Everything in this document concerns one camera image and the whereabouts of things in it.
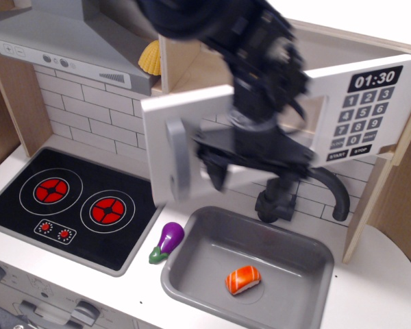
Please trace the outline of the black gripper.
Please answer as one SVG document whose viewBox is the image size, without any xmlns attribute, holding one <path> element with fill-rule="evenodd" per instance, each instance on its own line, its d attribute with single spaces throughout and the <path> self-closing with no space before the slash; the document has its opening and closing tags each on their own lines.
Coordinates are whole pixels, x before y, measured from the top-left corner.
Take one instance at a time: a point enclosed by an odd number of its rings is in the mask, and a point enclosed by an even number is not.
<svg viewBox="0 0 411 329">
<path fill-rule="evenodd" d="M 269 171 L 305 171 L 314 152 L 291 139 L 277 124 L 277 116 L 260 122 L 240 112 L 228 114 L 229 126 L 200 130 L 194 136 L 197 154 L 203 161 L 213 187 L 222 191 L 230 165 Z M 285 176 L 267 181 L 258 195 L 255 211 L 265 223 L 291 221 L 294 215 L 297 180 Z"/>
</svg>

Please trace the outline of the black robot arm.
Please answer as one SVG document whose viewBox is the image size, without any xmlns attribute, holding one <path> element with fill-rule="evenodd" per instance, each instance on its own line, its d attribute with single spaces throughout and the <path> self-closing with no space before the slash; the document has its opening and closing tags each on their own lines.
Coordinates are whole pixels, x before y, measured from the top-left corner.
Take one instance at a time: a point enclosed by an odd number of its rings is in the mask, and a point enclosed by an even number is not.
<svg viewBox="0 0 411 329">
<path fill-rule="evenodd" d="M 304 115 L 297 97 L 308 79 L 289 22 L 266 1 L 140 1 L 138 6 L 159 34 L 199 40 L 230 69 L 229 127 L 194 137 L 214 188 L 223 188 L 230 165 L 270 171 L 275 178 L 258 195 L 255 210 L 267 223 L 290 220 L 296 204 L 290 190 L 307 173 L 313 154 L 277 123 L 286 106 Z"/>
</svg>

